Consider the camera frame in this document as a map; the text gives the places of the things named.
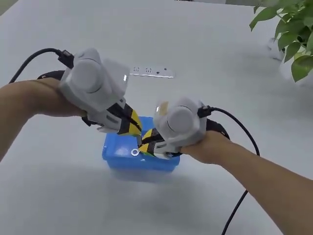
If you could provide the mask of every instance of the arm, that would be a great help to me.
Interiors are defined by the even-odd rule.
[[[182,151],[231,173],[285,235],[312,234],[312,180],[253,154],[216,132],[207,132],[202,142]]]
[[[83,116],[58,92],[53,78],[12,83],[0,88],[0,161],[25,123],[36,114]]]

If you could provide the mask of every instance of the black cable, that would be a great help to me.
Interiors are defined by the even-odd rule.
[[[9,83],[13,83],[16,81],[16,79],[19,77],[19,75],[21,74],[21,72],[25,69],[25,67],[37,56],[47,53],[47,52],[54,52],[56,53],[58,56],[62,55],[62,52],[58,49],[54,49],[54,48],[45,48],[42,50],[39,50],[37,52],[35,52],[34,54],[32,54],[31,56],[29,56],[25,62],[22,64],[22,66],[19,68],[19,70],[15,73],[15,75],[12,77],[12,79],[10,80]]]
[[[256,144],[254,138],[252,137],[252,135],[250,134],[250,132],[246,129],[246,127],[235,117],[233,116],[231,113],[227,112],[226,110],[224,109],[220,109],[220,108],[214,108],[214,107],[211,107],[211,111],[218,111],[218,112],[221,112],[227,116],[229,116],[231,119],[233,119],[242,129],[243,131],[246,133],[246,135],[249,137],[249,139],[251,140],[254,148],[255,148],[255,153],[256,155],[260,156],[260,151],[259,151],[259,148],[258,148],[258,145]],[[245,190],[243,195],[241,196],[241,198],[239,199],[238,203],[236,204],[234,210],[232,211],[232,213],[230,214],[225,226],[224,226],[224,229],[223,229],[223,232],[222,232],[222,235],[225,235],[226,234],[226,231],[230,225],[230,222],[231,220],[233,219],[235,213],[237,212],[239,206],[241,205],[241,203],[243,202],[244,198],[246,197],[246,195],[248,194],[248,191]]]

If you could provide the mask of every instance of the hand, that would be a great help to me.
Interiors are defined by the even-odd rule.
[[[206,164],[218,164],[221,156],[227,155],[235,144],[222,134],[215,131],[207,131],[202,141],[197,144],[182,147],[181,152],[188,154],[199,162]]]
[[[86,112],[71,104],[58,90],[54,78],[25,81],[29,87],[29,101],[33,114],[53,117],[86,116]]]

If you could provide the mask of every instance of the yellow and black striped tape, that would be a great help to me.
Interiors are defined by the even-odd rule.
[[[147,139],[147,138],[156,136],[156,135],[159,135],[159,132],[158,132],[155,128],[150,129],[150,130],[147,131],[147,133],[142,137],[142,141],[144,141],[144,140]],[[152,142],[143,144],[141,147],[139,147],[138,150],[139,150],[140,152],[144,153],[144,154],[151,155],[151,156],[155,157],[155,155],[154,155],[155,146],[156,146],[156,143],[157,143],[157,142],[160,142],[160,141],[164,141],[164,140],[152,141]]]
[[[130,122],[130,118],[136,123],[136,125]],[[121,117],[121,127],[118,131],[118,135],[133,135],[141,136],[142,124],[140,122],[139,116],[134,109],[132,109],[128,104],[125,104],[123,110],[123,116]]]

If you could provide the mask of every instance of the wrist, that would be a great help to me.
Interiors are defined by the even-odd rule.
[[[227,169],[227,166],[230,163],[235,163],[239,160],[242,155],[245,155],[246,152],[252,154],[250,151],[245,149],[239,144],[231,143],[225,148],[221,149],[219,157],[216,159],[216,164],[220,165],[224,169]]]

